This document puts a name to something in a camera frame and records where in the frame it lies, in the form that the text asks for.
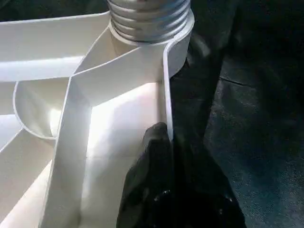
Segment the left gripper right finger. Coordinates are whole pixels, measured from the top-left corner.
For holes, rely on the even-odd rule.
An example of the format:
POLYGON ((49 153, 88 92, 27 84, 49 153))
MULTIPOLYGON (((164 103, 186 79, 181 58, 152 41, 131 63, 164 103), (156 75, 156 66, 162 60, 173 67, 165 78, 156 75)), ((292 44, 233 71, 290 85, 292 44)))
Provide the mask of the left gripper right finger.
POLYGON ((228 178, 204 145, 174 137, 180 228, 244 228, 245 216, 228 178))

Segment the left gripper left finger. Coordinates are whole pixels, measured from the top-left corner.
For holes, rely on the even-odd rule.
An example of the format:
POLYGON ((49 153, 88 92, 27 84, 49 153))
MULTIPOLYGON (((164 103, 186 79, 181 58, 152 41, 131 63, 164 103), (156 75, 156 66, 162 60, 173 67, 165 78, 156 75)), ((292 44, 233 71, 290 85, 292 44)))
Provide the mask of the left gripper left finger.
POLYGON ((125 177, 116 227, 173 227, 173 157, 165 123, 145 131, 125 177))

